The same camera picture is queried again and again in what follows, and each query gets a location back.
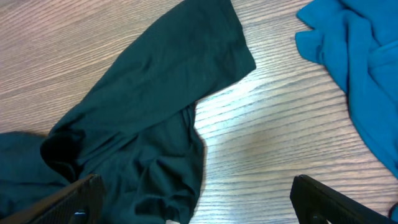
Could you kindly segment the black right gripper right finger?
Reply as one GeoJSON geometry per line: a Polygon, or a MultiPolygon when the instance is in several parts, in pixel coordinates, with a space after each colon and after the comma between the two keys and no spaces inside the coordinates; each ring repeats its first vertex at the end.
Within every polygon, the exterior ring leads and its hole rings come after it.
{"type": "Polygon", "coordinates": [[[395,224],[394,207],[381,215],[308,175],[294,177],[290,201],[300,224],[395,224]]]}

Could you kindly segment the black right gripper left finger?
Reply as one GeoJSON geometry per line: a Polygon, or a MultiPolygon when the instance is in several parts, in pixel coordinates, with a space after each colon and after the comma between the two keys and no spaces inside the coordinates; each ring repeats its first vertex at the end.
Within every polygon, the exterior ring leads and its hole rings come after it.
{"type": "Polygon", "coordinates": [[[100,175],[90,174],[1,224],[95,224],[101,218],[106,192],[100,175]]]}

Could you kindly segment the black t-shirt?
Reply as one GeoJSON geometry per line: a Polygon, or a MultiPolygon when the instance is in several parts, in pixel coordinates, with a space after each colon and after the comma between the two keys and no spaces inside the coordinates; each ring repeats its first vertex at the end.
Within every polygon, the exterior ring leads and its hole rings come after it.
{"type": "Polygon", "coordinates": [[[255,67],[229,0],[182,1],[47,136],[1,134],[1,216],[98,174],[101,223],[188,223],[203,177],[195,103],[255,67]]]}

